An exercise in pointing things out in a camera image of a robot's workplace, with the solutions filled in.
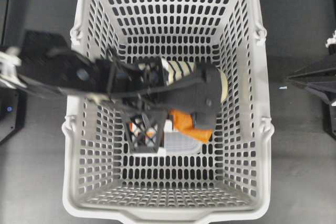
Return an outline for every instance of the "white object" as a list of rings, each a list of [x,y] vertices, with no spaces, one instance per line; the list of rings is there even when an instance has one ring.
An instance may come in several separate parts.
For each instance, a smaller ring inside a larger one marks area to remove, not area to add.
[[[201,152],[202,143],[182,135],[173,127],[171,120],[166,120],[163,132],[166,155],[194,155]]]
[[[184,61],[167,61],[162,59],[162,67],[168,72],[168,80],[166,85],[170,85],[175,81],[178,81],[182,76],[188,76],[195,69],[195,63]]]
[[[157,153],[134,153],[134,157],[165,157],[167,155],[167,150],[165,148],[159,147]]]
[[[17,47],[9,47],[5,53],[0,51],[0,81],[11,89],[16,89],[15,85],[26,88],[16,73],[16,67],[21,66],[21,60],[18,58],[19,53],[20,50]]]
[[[259,0],[78,0],[73,49],[90,59],[210,61],[228,96],[198,154],[134,157],[120,114],[69,97],[63,202],[78,217],[129,223],[256,219],[270,200],[270,122]]]
[[[336,44],[336,30],[332,34],[332,38],[327,39],[326,47]]]

